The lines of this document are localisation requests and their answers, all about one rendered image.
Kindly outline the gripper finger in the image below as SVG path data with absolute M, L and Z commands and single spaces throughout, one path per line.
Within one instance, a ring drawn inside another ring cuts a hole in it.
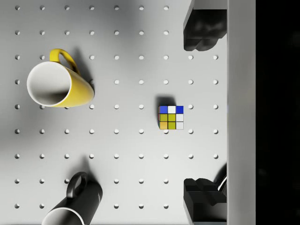
M 227 221 L 227 198 L 214 182 L 185 179 L 183 199 L 193 222 Z
M 227 10 L 193 9 L 183 34 L 185 51 L 213 48 L 227 34 Z

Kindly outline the black mug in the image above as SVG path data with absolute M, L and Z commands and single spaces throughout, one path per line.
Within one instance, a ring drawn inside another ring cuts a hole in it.
M 47 213 L 42 225 L 90 225 L 102 195 L 97 182 L 78 172 L 69 181 L 66 197 Z

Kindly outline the yellow mug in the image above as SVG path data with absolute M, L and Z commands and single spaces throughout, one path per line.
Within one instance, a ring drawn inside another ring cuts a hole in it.
M 36 103 L 61 108 L 85 105 L 95 94 L 74 59 L 63 49 L 52 49 L 49 61 L 39 63 L 30 71 L 27 90 Z

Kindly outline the puzzle cube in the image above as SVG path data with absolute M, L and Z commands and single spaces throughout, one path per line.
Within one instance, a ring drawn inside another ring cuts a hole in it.
M 184 106 L 161 105 L 158 107 L 158 127 L 161 130 L 184 129 Z

